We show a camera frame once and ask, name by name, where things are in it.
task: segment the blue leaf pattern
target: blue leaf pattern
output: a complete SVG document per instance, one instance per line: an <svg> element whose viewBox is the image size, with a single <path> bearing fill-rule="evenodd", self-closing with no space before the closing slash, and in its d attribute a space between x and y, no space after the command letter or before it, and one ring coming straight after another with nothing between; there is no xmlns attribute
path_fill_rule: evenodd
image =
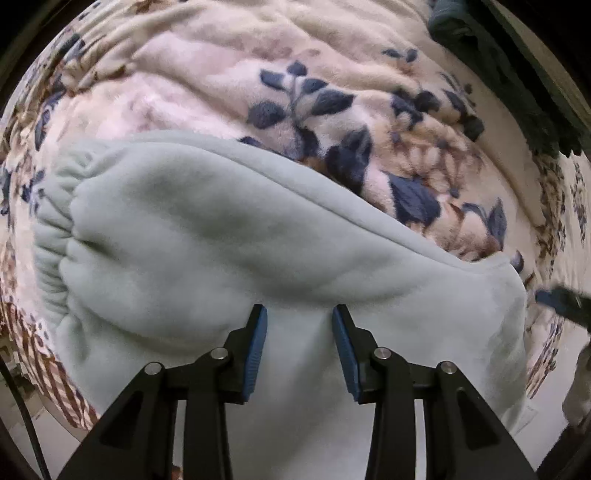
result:
<svg viewBox="0 0 591 480"><path fill-rule="evenodd" d="M369 163L369 156L373 148L371 134L367 126L346 134L340 142L341 147L354 151L365 163Z"/></svg>
<svg viewBox="0 0 591 480"><path fill-rule="evenodd" d="M45 178L45 169L36 170L27 185L21 186L21 199L29 204L29 214L36 215L39 209L41 199L45 196L45 191L38 185Z"/></svg>
<svg viewBox="0 0 591 480"><path fill-rule="evenodd" d="M311 114L320 116L340 113L351 107L354 98L355 95L343 93L338 90L324 90L316 98Z"/></svg>
<svg viewBox="0 0 591 480"><path fill-rule="evenodd" d="M432 110L438 112L441 107L441 102L431 92L423 90L414 99L414 106L419 112L428 112Z"/></svg>
<svg viewBox="0 0 591 480"><path fill-rule="evenodd" d="M441 205L429 189L418 179L405 179L389 174L394 194L396 218L401 223L420 222L431 225L441 214Z"/></svg>
<svg viewBox="0 0 591 480"><path fill-rule="evenodd" d="M460 122L465 119L466 115L468 115L468 110L466 109L466 105L462 100L454 93L450 92L449 90L444 90L447 98L452 103L452 107L455 108L458 112L460 112Z"/></svg>
<svg viewBox="0 0 591 480"><path fill-rule="evenodd" d="M511 266L515 269L517 273L523 272L525 261L523 260L523 255L521 255L521 252L519 250L511 258Z"/></svg>
<svg viewBox="0 0 591 480"><path fill-rule="evenodd" d="M269 70L261 70L261 82L275 90L284 90L282 73L270 72Z"/></svg>
<svg viewBox="0 0 591 480"><path fill-rule="evenodd" d="M493 237L497 239L501 250L503 250L505 243L505 234L507 233L507 219L503 210L503 202L501 199L496 201L496 205L491 210L487 222L488 230Z"/></svg>
<svg viewBox="0 0 591 480"><path fill-rule="evenodd" d="M382 52L384 55L387 55L388 57L391 57L393 59L401 59L402 55L401 53L396 50L395 48L386 48L386 50L384 50Z"/></svg>
<svg viewBox="0 0 591 480"><path fill-rule="evenodd" d="M242 137L238 140L240 143L244 143L245 145L251 145L257 148L263 148L266 150L265 145L259 142L256 138L252 137Z"/></svg>
<svg viewBox="0 0 591 480"><path fill-rule="evenodd" d="M255 127L265 129L285 120L287 114L281 105L270 100L263 100L248 111L248 122Z"/></svg>
<svg viewBox="0 0 591 480"><path fill-rule="evenodd" d="M455 83L452 82L451 77L445 72L439 72L439 75L443 77L443 79L447 82L447 84L452 88L454 92L457 92L457 86Z"/></svg>
<svg viewBox="0 0 591 480"><path fill-rule="evenodd" d="M39 151L43 141L45 140L45 135L47 134L47 124L51 119L51 110L45 109L41 114L41 118L35 125L35 150Z"/></svg>
<svg viewBox="0 0 591 480"><path fill-rule="evenodd" d="M80 41L80 35L78 35L78 33L74 33L70 38L68 38L68 40L66 40L66 42L60 47L60 49L57 52L57 59L61 60L64 58L64 56L70 52L70 50L72 50L74 48L74 46L76 45L76 43L78 43Z"/></svg>
<svg viewBox="0 0 591 480"><path fill-rule="evenodd" d="M478 137L484 131L484 123L477 116L468 115L461 123L464 127L464 135L473 142L478 140Z"/></svg>
<svg viewBox="0 0 591 480"><path fill-rule="evenodd" d="M369 158L341 144L330 147L324 160L332 178L347 187L355 195L361 194Z"/></svg>
<svg viewBox="0 0 591 480"><path fill-rule="evenodd" d="M10 223L10 182L12 172L8 171L4 165L2 165L0 171L0 179L2 180L2 209L0 215L8 215L8 223Z"/></svg>
<svg viewBox="0 0 591 480"><path fill-rule="evenodd" d="M61 74L57 76L53 85L51 85L50 96L56 96L57 100L61 99L66 94L66 87L61 82Z"/></svg>
<svg viewBox="0 0 591 480"><path fill-rule="evenodd" d="M303 77L308 75L308 68L303 63L296 60L287 67L287 73L292 74L294 77Z"/></svg>
<svg viewBox="0 0 591 480"><path fill-rule="evenodd" d="M485 212L484 208L482 208L480 205L477 205L476 203L464 203L462 205L462 212L464 212L464 213L474 212L482 219L482 222L484 224L487 223L486 212Z"/></svg>
<svg viewBox="0 0 591 480"><path fill-rule="evenodd" d="M394 115L396 117L398 117L401 113L409 114L409 130L412 130L417 123L423 121L423 114L417 111L417 109L414 106L413 100L410 98L410 95L404 90L397 90L392 94L391 106L394 110Z"/></svg>
<svg viewBox="0 0 591 480"><path fill-rule="evenodd" d="M416 48L411 48L407 51L407 62L415 61L418 57L418 50Z"/></svg>
<svg viewBox="0 0 591 480"><path fill-rule="evenodd" d="M301 138L303 146L303 157L315 157L318 155L320 143L318 137L312 130L308 130L306 127L296 127L296 131Z"/></svg>
<svg viewBox="0 0 591 480"><path fill-rule="evenodd" d="M327 82L320 79L305 79L304 82L301 84L301 91L303 93L314 93L318 90L326 87L328 85Z"/></svg>

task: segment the striped fabric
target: striped fabric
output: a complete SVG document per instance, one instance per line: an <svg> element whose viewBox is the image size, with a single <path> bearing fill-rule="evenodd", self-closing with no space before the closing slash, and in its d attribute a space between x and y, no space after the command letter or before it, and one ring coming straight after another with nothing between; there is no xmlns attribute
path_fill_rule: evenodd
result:
<svg viewBox="0 0 591 480"><path fill-rule="evenodd" d="M14 304L2 299L0 328L8 331L21 365L39 392L56 405L70 425L90 430L98 419L94 408L72 385L60 361L54 355L40 351L44 340L39 335L37 325L26 322Z"/></svg>

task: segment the white floor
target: white floor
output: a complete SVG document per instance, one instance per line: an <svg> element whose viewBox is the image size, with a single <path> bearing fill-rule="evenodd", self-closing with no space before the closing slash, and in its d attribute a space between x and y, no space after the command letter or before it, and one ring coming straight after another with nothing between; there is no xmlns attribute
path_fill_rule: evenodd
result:
<svg viewBox="0 0 591 480"><path fill-rule="evenodd" d="M49 473L53 479L56 479L72 453L78 448L79 442L45 408L33 418L33 424ZM41 475L25 427L22 424L15 425L10 429L10 435L33 470Z"/></svg>
<svg viewBox="0 0 591 480"><path fill-rule="evenodd" d="M534 397L538 414L515 437L521 450L534 468L538 468L546 453L566 427L562 402L573 382L579 352L588 343L585 329L570 324L565 326L556 359L556 369L542 383Z"/></svg>

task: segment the blue gripper pad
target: blue gripper pad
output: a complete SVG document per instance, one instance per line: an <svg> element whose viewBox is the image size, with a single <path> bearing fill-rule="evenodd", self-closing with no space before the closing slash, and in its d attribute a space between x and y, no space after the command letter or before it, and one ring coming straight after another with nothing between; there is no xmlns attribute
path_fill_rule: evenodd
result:
<svg viewBox="0 0 591 480"><path fill-rule="evenodd" d="M256 327L252 334L251 344L248 348L248 355L244 362L244 382L242 387L242 398L248 401L252 392L255 391L256 376L261 364L262 348L267 338L267 309L263 307L261 314L256 320Z"/></svg>
<svg viewBox="0 0 591 480"><path fill-rule="evenodd" d="M332 314L333 336L335 337L336 349L339 352L340 364L345 375L347 390L355 401L359 400L361 395L361 385L359 384L359 364L353 353L353 345L347 335L345 324L337 308L333 309Z"/></svg>
<svg viewBox="0 0 591 480"><path fill-rule="evenodd" d="M535 292L535 301L552 308L560 307L558 299L554 298L552 292L548 290L540 289Z"/></svg>

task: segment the fluffy blanket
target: fluffy blanket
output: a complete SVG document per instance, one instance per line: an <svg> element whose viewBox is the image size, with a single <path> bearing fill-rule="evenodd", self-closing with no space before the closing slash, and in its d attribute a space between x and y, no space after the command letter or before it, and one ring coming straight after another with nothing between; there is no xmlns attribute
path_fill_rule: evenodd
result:
<svg viewBox="0 0 591 480"><path fill-rule="evenodd" d="M20 348L53 351L31 247L58 152L83 137L153 129L210 134L309 166L461 260L504 252L528 291L553 280L580 286L591 252L586 159L532 157L504 105L430 39L430 14L422 0L89 8L40 57L2 119L2 293L5 310L18 313L7 323ZM528 309L530 395L551 368L561 325Z"/></svg>

